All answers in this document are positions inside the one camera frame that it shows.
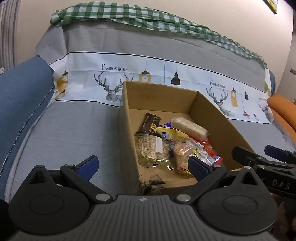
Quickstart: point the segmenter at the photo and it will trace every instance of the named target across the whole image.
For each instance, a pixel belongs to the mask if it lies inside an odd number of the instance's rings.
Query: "sofa armrest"
[[[39,56],[0,74],[0,198],[17,151],[53,94],[53,70]]]
[[[275,93],[267,100],[270,108],[275,110],[296,131],[296,105]]]
[[[275,110],[271,109],[274,116],[274,120],[277,121],[282,128],[291,136],[293,143],[296,143],[296,132],[294,129],[286,122],[283,117],[281,117]]]

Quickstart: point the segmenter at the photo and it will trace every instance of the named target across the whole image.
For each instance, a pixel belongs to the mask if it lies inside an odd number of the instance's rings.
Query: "cardboard box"
[[[155,175],[165,182],[161,194],[177,193],[197,182],[195,178],[177,171],[139,165],[135,132],[141,127],[146,112],[161,117],[160,124],[170,122],[173,117],[182,116],[206,128],[213,148],[224,158],[222,165],[229,170],[241,167],[231,157],[235,146],[252,151],[231,122],[198,91],[125,81],[119,110],[119,136],[122,171],[128,194],[143,194],[150,185],[151,177]]]

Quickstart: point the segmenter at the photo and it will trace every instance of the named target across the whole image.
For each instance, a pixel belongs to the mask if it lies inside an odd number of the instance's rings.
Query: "candy wrapper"
[[[168,123],[165,123],[165,124],[162,124],[162,125],[159,125],[160,127],[168,127],[168,128],[171,128],[172,127],[172,123],[171,122],[168,122]]]
[[[162,138],[168,141],[181,141],[186,142],[188,140],[188,135],[182,131],[174,128],[168,127],[157,127],[155,131],[161,135]]]
[[[207,154],[215,160],[215,165],[219,164],[223,161],[223,158],[218,156],[215,151],[213,150],[212,144],[208,141],[198,141],[194,138],[191,138],[194,142],[197,143],[204,151],[207,152]]]
[[[150,113],[146,113],[145,119],[143,121],[143,124],[137,134],[140,133],[146,133],[150,135],[156,135],[155,128],[158,126],[161,118],[157,115],[153,115]]]
[[[141,166],[174,169],[169,161],[169,146],[166,140],[149,134],[138,134],[136,136],[136,149]]]
[[[196,143],[193,140],[187,141],[186,143],[175,142],[174,155],[176,158],[178,171],[190,177],[193,177],[188,170],[188,159],[191,156],[197,157],[209,166],[217,164],[217,160],[211,157],[203,148],[203,145],[201,145],[199,142]]]

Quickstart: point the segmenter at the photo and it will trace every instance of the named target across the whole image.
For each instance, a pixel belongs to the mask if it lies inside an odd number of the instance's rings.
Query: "picture frame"
[[[277,14],[278,0],[263,0],[273,11],[274,14]]]

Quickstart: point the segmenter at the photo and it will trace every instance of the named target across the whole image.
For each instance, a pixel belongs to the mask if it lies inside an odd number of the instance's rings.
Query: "orange cushion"
[[[277,121],[291,136],[294,143],[296,143],[296,132],[275,110],[271,109],[275,121]]]
[[[267,100],[270,108],[274,109],[296,131],[296,105],[283,96],[275,93]]]

